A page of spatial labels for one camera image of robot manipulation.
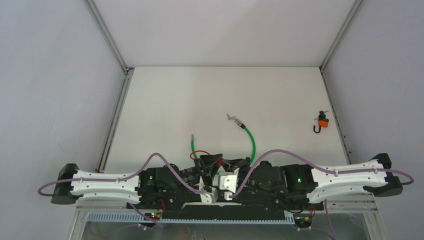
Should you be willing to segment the red cable lock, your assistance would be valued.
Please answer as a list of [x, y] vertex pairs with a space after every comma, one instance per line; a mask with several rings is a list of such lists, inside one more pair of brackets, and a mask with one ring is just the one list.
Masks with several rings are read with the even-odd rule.
[[195, 150], [190, 153], [189, 157], [192, 160], [202, 160], [205, 165], [214, 165], [220, 167], [223, 162], [223, 155], [220, 154], [211, 154], [205, 150]]

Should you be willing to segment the green cable lock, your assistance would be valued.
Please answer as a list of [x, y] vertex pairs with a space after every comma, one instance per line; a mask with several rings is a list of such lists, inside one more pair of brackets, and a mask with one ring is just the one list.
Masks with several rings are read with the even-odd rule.
[[[250, 138], [251, 145], [252, 145], [252, 151], [251, 151], [251, 156], [249, 158], [250, 159], [249, 164], [252, 165], [253, 161], [255, 160], [255, 157], [256, 157], [256, 151], [257, 151], [256, 141], [255, 141], [252, 133], [250, 132], [250, 130], [246, 127], [246, 125], [239, 118], [237, 118], [237, 121], [235, 123], [237, 124], [238, 127], [243, 129]], [[190, 138], [190, 149], [191, 149], [191, 153], [193, 151], [197, 151], [195, 149], [195, 138], [194, 138], [193, 134], [191, 135], [191, 138]]]

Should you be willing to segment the silver key bunch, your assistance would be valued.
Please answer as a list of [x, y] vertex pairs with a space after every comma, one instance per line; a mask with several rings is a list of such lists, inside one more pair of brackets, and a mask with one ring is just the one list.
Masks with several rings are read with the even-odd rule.
[[227, 119], [229, 120], [229, 121], [234, 121], [234, 122], [236, 122], [238, 119], [237, 119], [237, 117], [236, 116], [234, 116], [234, 115], [229, 115], [228, 113], [226, 114], [226, 116], [227, 116]]

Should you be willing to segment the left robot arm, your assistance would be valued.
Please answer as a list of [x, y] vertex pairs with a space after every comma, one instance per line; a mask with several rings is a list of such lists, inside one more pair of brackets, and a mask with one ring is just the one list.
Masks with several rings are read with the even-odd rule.
[[87, 172], [68, 163], [53, 183], [50, 202], [72, 205], [77, 200], [122, 201], [153, 208], [157, 202], [176, 201], [181, 194], [185, 201], [193, 199], [210, 205], [218, 199], [213, 181], [222, 160], [222, 154], [204, 154], [186, 169], [165, 161], [163, 167], [143, 165], [135, 172], [122, 174]]

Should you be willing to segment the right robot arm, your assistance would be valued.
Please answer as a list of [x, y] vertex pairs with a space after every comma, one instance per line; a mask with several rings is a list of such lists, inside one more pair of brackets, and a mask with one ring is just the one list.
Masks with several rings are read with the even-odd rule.
[[291, 204], [304, 209], [309, 204], [321, 203], [331, 197], [370, 193], [375, 197], [391, 197], [403, 192], [403, 184], [391, 169], [387, 153], [379, 153], [371, 160], [344, 166], [319, 166], [309, 162], [272, 166], [257, 161], [248, 171], [238, 189], [227, 191], [224, 198], [232, 200], [248, 183], [266, 192], [282, 192]]

